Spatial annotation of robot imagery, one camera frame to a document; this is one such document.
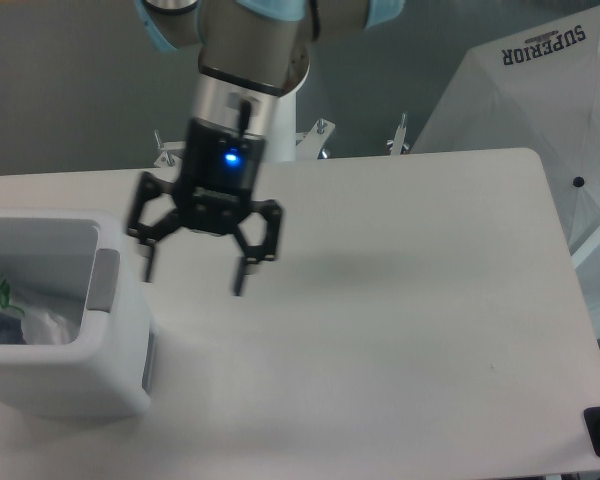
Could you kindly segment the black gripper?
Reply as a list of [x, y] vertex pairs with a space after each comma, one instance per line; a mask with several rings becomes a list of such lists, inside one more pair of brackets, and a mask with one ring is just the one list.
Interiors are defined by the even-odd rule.
[[[232, 286], [235, 296], [242, 295], [255, 266], [278, 258], [284, 209], [273, 199], [252, 201], [265, 146], [261, 137], [239, 137], [192, 119], [175, 185], [149, 171], [140, 174], [126, 217], [126, 234], [137, 241], [145, 259], [143, 282], [152, 281], [159, 243], [181, 227], [234, 237], [241, 252]], [[151, 220], [149, 205], [172, 193], [176, 207]], [[240, 227], [251, 214], [263, 220], [257, 244], [249, 244]]]

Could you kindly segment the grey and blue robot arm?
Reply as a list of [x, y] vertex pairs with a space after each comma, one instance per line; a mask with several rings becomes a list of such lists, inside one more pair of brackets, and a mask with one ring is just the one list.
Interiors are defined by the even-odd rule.
[[256, 180], [275, 108], [293, 86], [305, 47], [398, 17], [400, 1], [139, 1], [136, 11], [162, 52], [200, 49], [199, 78], [177, 178], [140, 175], [126, 220], [153, 260], [181, 229], [236, 240], [233, 292], [252, 268], [278, 256], [283, 207], [256, 200]]

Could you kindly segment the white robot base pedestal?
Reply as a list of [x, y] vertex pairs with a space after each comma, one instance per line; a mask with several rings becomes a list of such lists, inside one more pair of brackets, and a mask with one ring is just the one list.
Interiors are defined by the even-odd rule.
[[292, 90], [277, 100], [267, 137], [264, 163], [283, 163], [296, 159], [297, 94], [305, 81], [303, 78]]

